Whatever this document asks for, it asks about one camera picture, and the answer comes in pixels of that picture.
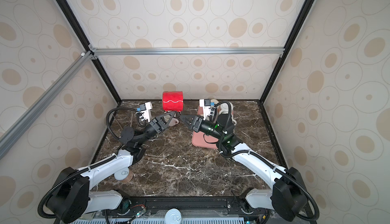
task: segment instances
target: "wallpaper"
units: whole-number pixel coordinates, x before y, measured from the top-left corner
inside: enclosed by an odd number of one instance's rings
[[[317,0],[265,106],[319,224],[390,218],[390,0]]]
[[[87,62],[0,160],[1,224],[53,223],[38,216],[38,202],[63,169],[89,164],[114,107]]]
[[[101,56],[122,99],[259,99],[279,54]]]
[[[0,137],[83,50],[53,0],[0,0]]]
[[[304,0],[69,0],[94,47],[284,46]]]

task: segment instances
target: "pink tray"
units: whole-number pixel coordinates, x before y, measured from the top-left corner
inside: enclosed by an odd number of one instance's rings
[[[203,108],[199,106],[198,115],[202,115],[202,114],[203,114]],[[209,144],[207,142],[217,142],[218,139],[209,135],[205,135],[203,138],[203,135],[204,133],[202,132],[198,132],[198,133],[194,132],[192,135],[192,144],[198,147],[217,149],[216,144]]]

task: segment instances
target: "white wavy line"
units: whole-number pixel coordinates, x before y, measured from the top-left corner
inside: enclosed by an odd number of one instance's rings
[[[183,102],[182,100],[178,100],[178,101],[169,100],[169,101],[163,101],[163,103],[168,103],[170,101],[172,101],[173,103]]]

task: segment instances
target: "brown marble surface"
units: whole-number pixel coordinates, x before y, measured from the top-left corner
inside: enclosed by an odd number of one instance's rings
[[[123,102],[122,106],[137,108],[146,101]],[[270,138],[255,101],[231,101],[234,105],[235,133],[249,147],[272,162],[278,163]],[[161,101],[153,101],[152,117],[163,114]],[[199,101],[184,101],[182,114],[197,114]],[[138,128],[131,111],[119,111],[112,125],[116,135],[131,124]],[[129,183],[114,176],[97,186],[98,191],[120,189],[130,196],[231,196],[240,195],[248,187],[269,188],[261,178],[233,160],[219,156],[217,150],[193,146],[192,132],[182,123],[168,128],[156,139],[145,143],[142,160],[130,167],[134,173]],[[98,155],[98,160],[115,152],[119,146],[110,134]]]

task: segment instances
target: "red cylinder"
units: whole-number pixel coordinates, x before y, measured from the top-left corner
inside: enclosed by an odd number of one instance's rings
[[[164,111],[182,111],[183,110],[183,92],[182,91],[164,91],[163,92],[163,110]]]

